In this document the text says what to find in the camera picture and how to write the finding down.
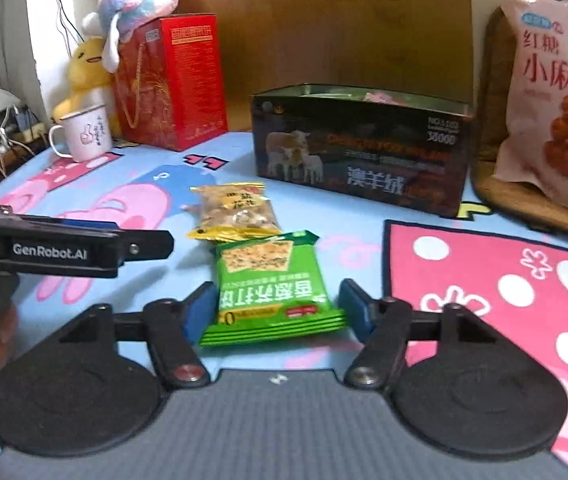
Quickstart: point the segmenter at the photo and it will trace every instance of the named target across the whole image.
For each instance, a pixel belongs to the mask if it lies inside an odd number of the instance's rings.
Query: plush toy
[[[104,68],[113,73],[120,63],[118,42],[128,42],[134,30],[173,12],[179,0],[98,0],[97,12],[82,21],[87,34],[106,36],[102,54]]]
[[[115,98],[110,87],[111,76],[102,66],[104,43],[104,38],[88,38],[75,49],[66,72],[71,95],[56,106],[53,118],[59,123],[60,118],[66,114],[104,103],[109,115],[110,134],[119,137],[122,133],[115,108]]]

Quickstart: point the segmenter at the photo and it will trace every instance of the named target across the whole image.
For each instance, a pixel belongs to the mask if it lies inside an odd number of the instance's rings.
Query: red box
[[[126,140],[181,152],[228,131],[214,14],[158,18],[119,51],[113,92]]]

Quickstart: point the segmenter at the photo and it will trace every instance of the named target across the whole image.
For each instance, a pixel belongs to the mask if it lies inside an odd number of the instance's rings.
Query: peanut snack package
[[[217,323],[202,346],[246,344],[331,332],[346,326],[331,304],[308,231],[220,244]]]
[[[568,207],[568,0],[501,0],[517,50],[495,177]]]
[[[192,187],[199,194],[201,219],[187,234],[195,240],[232,242],[281,234],[261,182]]]

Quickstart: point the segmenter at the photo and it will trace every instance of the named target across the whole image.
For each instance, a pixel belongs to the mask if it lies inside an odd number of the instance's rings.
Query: lamb picture
[[[323,164],[318,155],[310,155],[307,132],[270,132],[266,137],[269,158],[267,175],[278,177],[281,166],[284,180],[303,180],[310,184],[323,182]]]

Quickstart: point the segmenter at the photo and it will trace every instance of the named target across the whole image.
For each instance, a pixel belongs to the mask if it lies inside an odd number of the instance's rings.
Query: pink blue plush toy
[[[173,12],[179,0],[98,0],[97,12],[82,22],[86,34],[106,37],[102,54],[104,68],[113,73],[120,64],[118,42],[130,40],[136,28]]]

